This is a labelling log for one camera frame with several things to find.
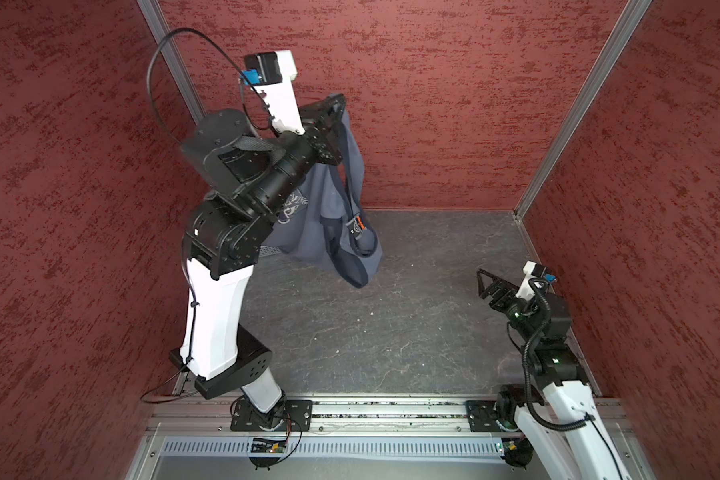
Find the grey blue tank top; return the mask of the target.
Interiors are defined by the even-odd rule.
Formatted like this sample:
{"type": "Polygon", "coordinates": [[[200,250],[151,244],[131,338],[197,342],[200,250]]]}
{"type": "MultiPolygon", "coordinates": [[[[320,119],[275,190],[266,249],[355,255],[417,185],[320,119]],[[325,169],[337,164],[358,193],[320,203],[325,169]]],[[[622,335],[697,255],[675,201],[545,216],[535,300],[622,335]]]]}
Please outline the grey blue tank top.
{"type": "Polygon", "coordinates": [[[365,166],[344,111],[337,129],[342,164],[312,167],[263,242],[305,263],[335,271],[355,288],[378,272],[380,239],[361,206],[365,166]]]}

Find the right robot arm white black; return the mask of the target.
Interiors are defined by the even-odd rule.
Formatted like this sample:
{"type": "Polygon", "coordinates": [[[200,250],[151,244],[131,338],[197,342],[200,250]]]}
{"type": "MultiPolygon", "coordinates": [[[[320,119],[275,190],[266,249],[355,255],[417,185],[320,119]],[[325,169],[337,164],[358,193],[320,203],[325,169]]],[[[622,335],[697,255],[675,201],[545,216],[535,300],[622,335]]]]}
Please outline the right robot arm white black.
{"type": "Polygon", "coordinates": [[[552,479],[627,479],[630,474],[607,433],[590,381],[567,343],[572,317],[553,293],[554,275],[529,261],[515,285],[480,269],[478,295],[507,319],[522,344],[523,381],[504,385],[491,402],[467,404],[472,431],[505,433],[502,458],[524,469],[539,459],[552,479]]]}

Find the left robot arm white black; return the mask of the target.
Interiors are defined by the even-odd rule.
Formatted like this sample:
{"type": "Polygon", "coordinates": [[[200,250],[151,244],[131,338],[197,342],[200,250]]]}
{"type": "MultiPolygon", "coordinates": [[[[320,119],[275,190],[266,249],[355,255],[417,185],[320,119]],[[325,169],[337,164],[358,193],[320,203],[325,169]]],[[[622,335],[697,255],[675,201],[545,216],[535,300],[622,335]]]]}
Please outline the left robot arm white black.
{"type": "Polygon", "coordinates": [[[286,395],[270,370],[271,351],[239,318],[247,283],[288,198],[317,164],[338,165],[346,99],[333,94],[300,107],[302,133],[252,134],[246,115],[213,112],[180,146],[211,190],[190,214],[181,243],[189,287],[185,335],[169,354],[195,377],[205,399],[241,390],[263,430],[287,420],[286,395]]]}

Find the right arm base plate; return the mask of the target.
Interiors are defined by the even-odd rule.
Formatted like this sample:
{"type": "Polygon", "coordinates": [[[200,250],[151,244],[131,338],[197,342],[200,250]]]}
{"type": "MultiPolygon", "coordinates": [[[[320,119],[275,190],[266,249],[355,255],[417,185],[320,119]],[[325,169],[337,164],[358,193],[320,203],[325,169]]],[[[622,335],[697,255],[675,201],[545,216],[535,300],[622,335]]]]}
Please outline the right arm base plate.
{"type": "Polygon", "coordinates": [[[509,397],[496,400],[468,400],[465,402],[466,418],[472,433],[519,433],[514,416],[518,407],[526,401],[509,397]]]}

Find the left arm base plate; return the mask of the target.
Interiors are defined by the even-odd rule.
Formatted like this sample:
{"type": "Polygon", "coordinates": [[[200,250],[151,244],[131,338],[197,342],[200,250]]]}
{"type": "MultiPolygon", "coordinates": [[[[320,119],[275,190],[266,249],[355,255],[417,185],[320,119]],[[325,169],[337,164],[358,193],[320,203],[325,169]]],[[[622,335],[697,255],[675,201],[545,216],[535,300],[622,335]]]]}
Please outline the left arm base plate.
{"type": "Polygon", "coordinates": [[[262,413],[245,397],[230,406],[232,432],[307,432],[310,429],[313,402],[281,400],[274,409],[262,413]]]}

